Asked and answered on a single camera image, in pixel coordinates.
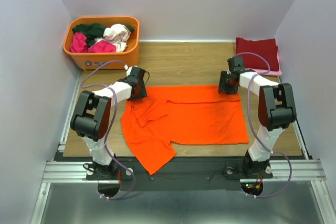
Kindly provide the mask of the orange plastic laundry basket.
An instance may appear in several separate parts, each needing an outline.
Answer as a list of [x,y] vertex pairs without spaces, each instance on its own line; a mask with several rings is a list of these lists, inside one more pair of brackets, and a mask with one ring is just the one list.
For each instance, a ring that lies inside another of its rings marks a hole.
[[[72,29],[80,24],[99,23],[106,27],[114,24],[129,25],[134,29],[127,41],[127,47],[123,52],[98,52],[98,53],[74,53],[70,46],[74,33]],[[139,61],[140,22],[132,16],[87,16],[77,18],[69,25],[63,44],[63,50],[68,54],[76,65],[83,70],[94,70],[110,60],[123,61],[128,66],[137,65]]]

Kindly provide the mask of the dark green garment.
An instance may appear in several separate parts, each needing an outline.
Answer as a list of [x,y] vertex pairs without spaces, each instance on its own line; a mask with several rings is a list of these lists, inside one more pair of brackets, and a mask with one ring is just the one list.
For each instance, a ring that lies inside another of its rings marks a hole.
[[100,23],[92,24],[79,24],[72,28],[73,33],[83,33],[86,36],[86,43],[88,46],[93,46],[95,44],[96,38],[103,37],[103,33],[107,27],[103,26]]

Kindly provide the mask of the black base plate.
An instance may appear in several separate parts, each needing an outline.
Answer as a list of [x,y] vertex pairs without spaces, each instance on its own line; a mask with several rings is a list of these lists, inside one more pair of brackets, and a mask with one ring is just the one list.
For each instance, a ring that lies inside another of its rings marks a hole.
[[241,190],[241,182],[255,182],[259,173],[243,174],[243,157],[175,157],[150,175],[135,157],[117,160],[135,174],[133,191]]

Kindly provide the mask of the pale pink garment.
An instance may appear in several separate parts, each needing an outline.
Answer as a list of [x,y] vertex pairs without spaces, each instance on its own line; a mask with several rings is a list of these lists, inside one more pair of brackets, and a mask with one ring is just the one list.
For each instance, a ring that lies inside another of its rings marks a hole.
[[133,32],[129,25],[114,24],[105,29],[103,37],[95,39],[93,52],[124,52]]

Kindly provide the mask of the orange t-shirt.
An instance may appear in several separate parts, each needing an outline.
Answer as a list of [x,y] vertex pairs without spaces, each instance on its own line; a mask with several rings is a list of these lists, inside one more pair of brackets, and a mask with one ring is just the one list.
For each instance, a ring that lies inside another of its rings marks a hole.
[[248,144],[238,94],[217,86],[156,86],[147,97],[126,103],[121,130],[129,149],[153,175],[175,155],[180,145]]

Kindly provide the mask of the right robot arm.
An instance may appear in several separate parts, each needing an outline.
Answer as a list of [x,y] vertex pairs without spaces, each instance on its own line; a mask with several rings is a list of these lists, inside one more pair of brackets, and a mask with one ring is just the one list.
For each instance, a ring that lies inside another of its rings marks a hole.
[[247,99],[248,122],[255,140],[241,165],[242,174],[253,177],[270,170],[270,154],[273,153],[278,137],[297,119],[293,90],[288,83],[274,82],[262,74],[246,69],[239,55],[229,58],[227,62],[228,70],[220,73],[219,93],[236,94],[238,88],[242,87],[247,89],[247,95],[253,93],[258,96],[258,131],[253,128],[250,98]]

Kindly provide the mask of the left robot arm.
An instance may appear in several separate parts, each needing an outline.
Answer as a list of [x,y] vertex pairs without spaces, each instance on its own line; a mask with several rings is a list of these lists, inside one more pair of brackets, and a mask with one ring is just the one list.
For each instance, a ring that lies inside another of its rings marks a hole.
[[137,66],[126,68],[126,77],[97,91],[84,90],[79,94],[70,128],[86,143],[92,164],[85,165],[89,175],[106,179],[116,175],[119,164],[108,150],[107,136],[116,119],[120,101],[134,101],[147,96],[144,76],[146,71]]

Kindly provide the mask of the magenta garment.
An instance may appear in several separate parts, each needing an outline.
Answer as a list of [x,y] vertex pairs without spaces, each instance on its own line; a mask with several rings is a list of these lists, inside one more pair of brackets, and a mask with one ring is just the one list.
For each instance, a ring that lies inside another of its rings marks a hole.
[[70,45],[70,51],[73,53],[108,53],[116,52],[116,46],[101,40],[95,43],[93,46],[88,46],[86,43],[86,36],[83,33],[77,32],[74,34],[72,43]]

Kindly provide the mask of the folded pink t-shirt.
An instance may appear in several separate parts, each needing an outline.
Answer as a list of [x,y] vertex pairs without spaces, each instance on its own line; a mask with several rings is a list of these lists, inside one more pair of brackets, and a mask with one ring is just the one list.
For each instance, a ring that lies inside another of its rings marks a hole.
[[258,74],[261,74],[261,75],[280,77],[282,75],[282,71],[281,71],[281,68],[280,68],[279,54],[277,54],[277,65],[279,67],[279,69],[277,71],[273,71],[273,70],[268,71],[266,69],[254,69],[254,71],[256,71]]

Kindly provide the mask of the folded dark red t-shirt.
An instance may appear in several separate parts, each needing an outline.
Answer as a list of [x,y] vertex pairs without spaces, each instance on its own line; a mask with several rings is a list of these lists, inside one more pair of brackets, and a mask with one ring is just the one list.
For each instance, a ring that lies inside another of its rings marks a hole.
[[[236,53],[251,52],[263,57],[269,64],[271,71],[279,71],[278,46],[276,40],[245,40],[241,37],[236,37]],[[251,54],[240,55],[244,65],[249,69],[267,70],[267,64],[257,56]]]

